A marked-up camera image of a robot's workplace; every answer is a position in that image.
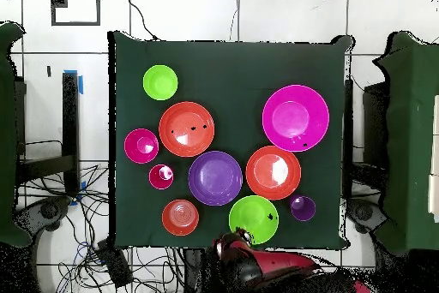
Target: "table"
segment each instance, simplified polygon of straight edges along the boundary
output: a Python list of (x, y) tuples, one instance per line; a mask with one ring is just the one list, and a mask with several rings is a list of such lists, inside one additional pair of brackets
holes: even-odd
[[(316, 202), (316, 215), (299, 222), (290, 213), (288, 199), (274, 201), (280, 223), (276, 234), (261, 247), (340, 249), (340, 160), (344, 107), (345, 51), (350, 36), (331, 44), (225, 43), (214, 41), (138, 41), (120, 32), (109, 33), (116, 57), (116, 134), (110, 162), (116, 162), (117, 247), (173, 246), (205, 248), (229, 232), (228, 214), (234, 202), (252, 194), (244, 181), (238, 197), (225, 206), (206, 206), (189, 191), (188, 170), (195, 158), (179, 158), (160, 142), (157, 158), (135, 164), (124, 154), (123, 141), (133, 129), (146, 128), (159, 136), (159, 120), (171, 105), (193, 101), (206, 107), (215, 122), (215, 136), (208, 151), (230, 153), (243, 174), (251, 154), (269, 145), (262, 129), (262, 109), (268, 97), (290, 84), (312, 87), (326, 99), (329, 128), (323, 140), (296, 156), (302, 167), (297, 192)], [(171, 67), (178, 77), (176, 94), (166, 101), (149, 98), (142, 77), (155, 64)], [(110, 72), (114, 66), (110, 62)], [(155, 164), (168, 164), (174, 182), (167, 190), (151, 187), (147, 180)], [(173, 236), (161, 223), (161, 213), (171, 200), (190, 200), (200, 222), (188, 236)]]

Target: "green plate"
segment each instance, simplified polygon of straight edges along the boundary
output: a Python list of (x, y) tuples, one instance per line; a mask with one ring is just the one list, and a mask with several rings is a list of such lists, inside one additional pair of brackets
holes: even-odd
[(252, 244), (268, 241), (279, 225), (276, 207), (264, 197), (251, 195), (238, 200), (229, 213), (231, 231), (244, 229), (252, 236)]
[(166, 65), (154, 65), (143, 76), (143, 89), (154, 100), (167, 100), (177, 91), (177, 76)]

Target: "red plate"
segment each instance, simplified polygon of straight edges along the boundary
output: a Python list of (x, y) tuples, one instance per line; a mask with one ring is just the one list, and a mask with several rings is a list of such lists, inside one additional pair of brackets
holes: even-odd
[(198, 218), (198, 210), (187, 200), (171, 201), (161, 214), (163, 226), (174, 236), (190, 234), (198, 225)]
[(300, 164), (293, 153), (265, 146), (250, 157), (245, 178), (255, 194), (269, 200), (284, 199), (298, 187)]
[(159, 136), (169, 152), (193, 157), (206, 151), (213, 140), (213, 119), (206, 108), (184, 101), (168, 108), (160, 119)]

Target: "green cloth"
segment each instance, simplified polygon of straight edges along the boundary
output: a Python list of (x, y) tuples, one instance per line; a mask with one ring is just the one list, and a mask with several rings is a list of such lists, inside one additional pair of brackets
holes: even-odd
[(15, 169), (17, 161), (17, 138), (15, 129), (14, 71), (10, 60), (12, 44), (21, 38), (22, 29), (12, 22), (0, 24), (0, 242), (24, 247), (32, 241), (30, 236), (17, 227), (12, 214), (15, 205)]
[(428, 212), (435, 95), (439, 94), (439, 45), (409, 33), (393, 36), (376, 63), (390, 81), (387, 111), (389, 174), (383, 209), (389, 216), (376, 236), (392, 253), (439, 249), (439, 224)]
[[(343, 248), (339, 237), (340, 160), (344, 109), (345, 51), (350, 36), (332, 44), (269, 44), (223, 42), (142, 42), (114, 33), (116, 42), (116, 245), (205, 248), (229, 232), (228, 215), (240, 198), (253, 194), (244, 180), (238, 197), (225, 206), (206, 206), (189, 191), (188, 170), (195, 158), (179, 158), (160, 142), (159, 155), (149, 164), (135, 164), (123, 142), (133, 129), (146, 128), (159, 137), (164, 111), (181, 101), (203, 105), (212, 114), (215, 136), (208, 151), (230, 153), (243, 174), (251, 154), (270, 144), (262, 129), (262, 109), (269, 96), (284, 86), (304, 84), (325, 98), (330, 114), (323, 140), (296, 153), (302, 167), (297, 192), (316, 202), (309, 222), (297, 221), (288, 199), (275, 201), (276, 234), (262, 247)], [(153, 65), (171, 67), (178, 77), (176, 94), (166, 101), (149, 98), (142, 77)], [(168, 164), (174, 182), (166, 190), (148, 183), (155, 164)], [(161, 223), (163, 208), (175, 199), (194, 203), (200, 214), (188, 236), (173, 236)]]

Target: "pink bowl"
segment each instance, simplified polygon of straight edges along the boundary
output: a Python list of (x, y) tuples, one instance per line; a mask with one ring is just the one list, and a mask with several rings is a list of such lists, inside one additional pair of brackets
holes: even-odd
[(153, 132), (138, 128), (129, 132), (123, 144), (127, 157), (137, 164), (152, 161), (159, 152), (159, 141)]
[(149, 182), (159, 190), (169, 188), (174, 181), (171, 167), (165, 164), (157, 164), (149, 171)]
[(326, 134), (329, 110), (323, 97), (304, 85), (289, 85), (276, 91), (262, 112), (262, 127), (268, 139), (288, 152), (306, 151)]

